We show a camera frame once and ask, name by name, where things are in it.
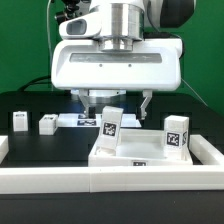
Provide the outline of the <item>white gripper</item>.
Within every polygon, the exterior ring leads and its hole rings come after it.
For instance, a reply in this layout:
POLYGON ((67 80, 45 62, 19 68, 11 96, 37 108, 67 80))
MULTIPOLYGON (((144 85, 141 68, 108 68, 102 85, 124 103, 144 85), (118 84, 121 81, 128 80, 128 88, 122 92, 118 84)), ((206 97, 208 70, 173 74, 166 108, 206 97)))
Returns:
POLYGON ((147 116, 152 91, 173 91, 181 82, 179 39, 136 42, 131 52, 102 52, 93 40, 64 40, 54 51, 51 80, 58 89, 80 89, 84 115, 94 119, 90 90, 144 90, 138 119, 147 116))

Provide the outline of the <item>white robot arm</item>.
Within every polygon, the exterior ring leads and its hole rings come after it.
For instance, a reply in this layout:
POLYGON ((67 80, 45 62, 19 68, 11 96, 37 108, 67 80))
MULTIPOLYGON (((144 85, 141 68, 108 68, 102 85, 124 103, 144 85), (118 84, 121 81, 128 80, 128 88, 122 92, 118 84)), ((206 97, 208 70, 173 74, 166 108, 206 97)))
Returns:
POLYGON ((59 25, 52 84, 75 91, 88 118, 95 115, 93 103, 140 91, 143 119, 154 91, 181 83, 183 41, 163 30, 183 25, 195 7, 196 0, 91 0, 87 14, 59 25))

